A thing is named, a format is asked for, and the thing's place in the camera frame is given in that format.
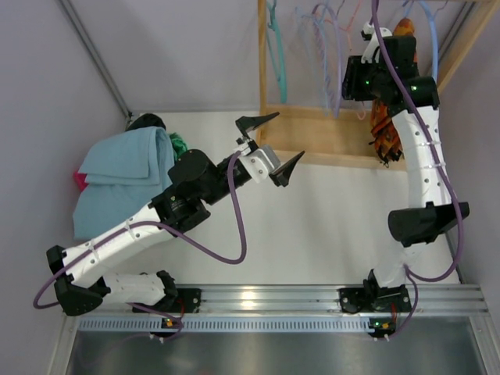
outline teal hanger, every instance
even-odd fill
[[[278,82],[278,87],[280,88],[280,99],[281,103],[284,104],[287,102],[287,71],[284,67],[284,53],[283,53],[283,44],[281,43],[281,32],[278,26],[278,22],[276,21],[276,2],[274,0],[271,5],[269,2],[266,2],[267,9],[269,10],[270,22],[267,24],[266,28],[266,40],[267,47],[269,48],[269,54],[271,55],[271,63],[273,64],[274,75],[276,76],[276,81]],[[274,31],[276,36],[276,46],[278,51],[278,59],[280,60],[280,69],[276,64],[276,57],[274,56],[273,49],[271,48],[269,29]]]

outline blue hanger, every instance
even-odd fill
[[[403,3],[403,6],[406,6],[410,0],[406,0]],[[418,3],[422,7],[422,10],[425,12],[427,20],[429,21],[430,28],[430,36],[432,38],[432,77],[436,82],[438,82],[438,69],[439,69],[439,45],[438,45],[438,32],[436,31],[436,15],[440,10],[444,7],[441,7],[436,11],[435,14],[432,14],[429,5],[424,0],[419,0]],[[410,2],[408,8],[405,9],[405,18],[408,18],[410,12],[412,11],[413,1]]]
[[[271,63],[273,64],[274,75],[276,76],[276,81],[278,83],[278,87],[280,88],[280,100],[281,100],[281,103],[286,103],[287,102],[287,92],[288,92],[287,71],[284,67],[284,53],[283,53],[283,44],[281,43],[281,32],[280,32],[280,28],[278,26],[278,22],[276,20],[276,12],[275,12],[276,2],[277,2],[277,0],[274,0],[272,5],[269,2],[266,2],[267,9],[269,10],[269,15],[270,15],[270,22],[267,24],[267,28],[266,28],[266,40],[267,40],[267,47],[269,48],[269,54],[271,56]],[[271,48],[269,29],[274,31],[274,34],[276,36],[276,46],[277,46],[277,52],[278,52],[278,59],[280,61],[280,69],[279,70],[278,70],[278,66],[276,63],[276,57],[274,56],[273,49]]]

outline black fabric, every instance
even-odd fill
[[[142,129],[143,127],[161,127],[166,130],[162,119],[152,113],[145,113],[135,120],[125,131]]]

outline orange garment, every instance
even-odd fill
[[[414,35],[415,27],[413,22],[404,18],[399,21],[393,35]],[[394,128],[391,117],[388,115],[388,108],[380,99],[373,100],[372,112],[370,117],[372,126],[372,135],[375,140],[372,142],[378,157],[384,164],[390,161],[398,161],[403,155],[401,141],[398,132]]]

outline red cloth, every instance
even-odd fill
[[[85,173],[79,173],[78,171],[73,173],[73,179],[77,183],[80,191],[85,190],[85,188],[88,186],[88,184],[85,182],[85,178],[87,178],[87,174]]]

